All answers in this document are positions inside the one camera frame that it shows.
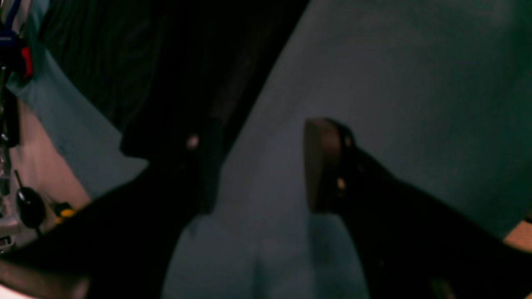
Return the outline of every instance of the gray floor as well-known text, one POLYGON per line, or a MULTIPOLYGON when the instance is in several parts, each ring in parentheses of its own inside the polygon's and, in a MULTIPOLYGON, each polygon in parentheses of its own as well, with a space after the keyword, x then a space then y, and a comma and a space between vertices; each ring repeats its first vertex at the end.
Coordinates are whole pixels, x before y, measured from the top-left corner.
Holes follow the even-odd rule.
MULTIPOLYGON (((185 231, 163 297, 368 297, 345 228, 306 209, 308 117, 348 124, 398 177, 506 235, 532 206, 532 73, 530 49, 516 42, 526 37, 516 2, 313 0, 224 165, 215 213, 185 231)), ((34 0, 35 20, 46 3, 34 0)), ((52 62, 42 66, 53 80, 12 88, 46 111, 57 102, 45 91, 75 93, 50 87, 64 79, 52 62)), ((76 130, 60 127, 85 105, 69 103, 43 126, 59 149, 78 151, 62 153, 101 192, 109 186, 80 160, 76 130)), ((105 128, 110 145, 89 146, 93 159, 116 145, 105 128)))

